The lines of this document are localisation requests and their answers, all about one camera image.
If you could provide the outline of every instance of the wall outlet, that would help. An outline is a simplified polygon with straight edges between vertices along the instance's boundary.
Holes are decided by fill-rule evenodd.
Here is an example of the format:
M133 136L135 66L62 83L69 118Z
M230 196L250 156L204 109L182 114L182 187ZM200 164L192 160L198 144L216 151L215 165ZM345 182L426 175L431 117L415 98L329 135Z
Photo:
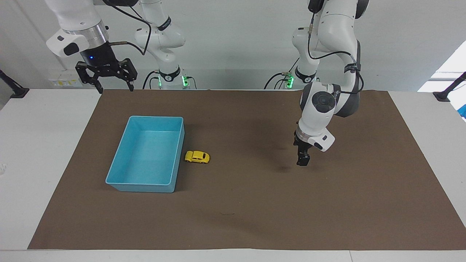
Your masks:
M70 70L52 73L48 80L54 87L82 87L78 74Z

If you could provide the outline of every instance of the black mount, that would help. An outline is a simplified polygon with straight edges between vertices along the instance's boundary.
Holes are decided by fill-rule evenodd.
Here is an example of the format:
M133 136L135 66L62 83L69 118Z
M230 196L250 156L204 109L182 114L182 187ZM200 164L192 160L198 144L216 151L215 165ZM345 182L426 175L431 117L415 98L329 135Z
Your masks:
M311 157L308 154L308 149L312 147L311 144L306 143L299 139L295 132L295 142L293 145L298 146L298 162L296 163L299 166L307 166Z
M464 72L460 77L458 77L447 89L445 89L443 92L434 92L435 98L439 102L450 102L448 99L448 94L455 90L461 84L463 81L466 80L466 72Z
M15 80L7 76L2 70L0 70L0 78L7 83L7 85L13 90L10 98L23 98L28 92L29 88L24 88L18 84Z

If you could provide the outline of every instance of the brown mat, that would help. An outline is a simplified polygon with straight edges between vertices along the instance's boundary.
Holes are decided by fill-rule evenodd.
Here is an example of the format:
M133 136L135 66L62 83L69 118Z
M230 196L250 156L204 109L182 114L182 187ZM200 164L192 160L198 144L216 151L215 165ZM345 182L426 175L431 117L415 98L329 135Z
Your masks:
M296 166L300 92L106 90L29 249L457 250L466 229L387 92ZM173 194L105 184L131 115L183 116Z

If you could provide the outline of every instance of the white wall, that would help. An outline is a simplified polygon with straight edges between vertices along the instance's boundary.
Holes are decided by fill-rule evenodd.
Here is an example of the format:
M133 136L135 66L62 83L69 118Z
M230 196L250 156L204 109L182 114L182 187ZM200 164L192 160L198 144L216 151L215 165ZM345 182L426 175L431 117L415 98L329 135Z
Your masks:
M23 86L48 86L43 76L31 65L21 50L8 38L0 27L0 69ZM0 80L0 109L7 103L13 91Z
M210 89L262 88L273 73L288 70L297 58L291 35L296 27L307 26L311 17L305 0L166 0L164 7L186 34L186 45L175 50L180 64L200 88ZM134 31L145 26L110 7L97 10L110 27L111 41L131 41ZM355 26L367 88L419 89L466 40L465 11L464 0L370 1ZM44 39L59 27L43 0L0 1L0 29L4 31L0 42L8 38L28 60L28 65L8 63L4 71L32 88L49 88L45 81L49 71L63 70L61 63L73 69L80 60L78 54L57 59L47 50ZM150 55L141 57L129 46L114 50L119 59L129 57L135 64L137 88L147 72L157 68ZM10 52L0 59L14 60ZM35 76L20 73L25 66L34 68ZM323 82L339 83L342 71L338 58L331 57L322 62L319 76ZM32 84L38 77L41 80ZM117 79L107 78L102 84L126 88Z

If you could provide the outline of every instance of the window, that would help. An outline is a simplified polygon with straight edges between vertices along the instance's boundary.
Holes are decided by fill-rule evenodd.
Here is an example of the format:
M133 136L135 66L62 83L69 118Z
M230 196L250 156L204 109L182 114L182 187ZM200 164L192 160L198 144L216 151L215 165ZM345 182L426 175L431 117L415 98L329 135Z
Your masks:
M461 74L466 72L466 42L464 42L448 60L432 75L418 92L443 91L449 87ZM455 110L461 111L466 105L466 81L452 91L448 98Z

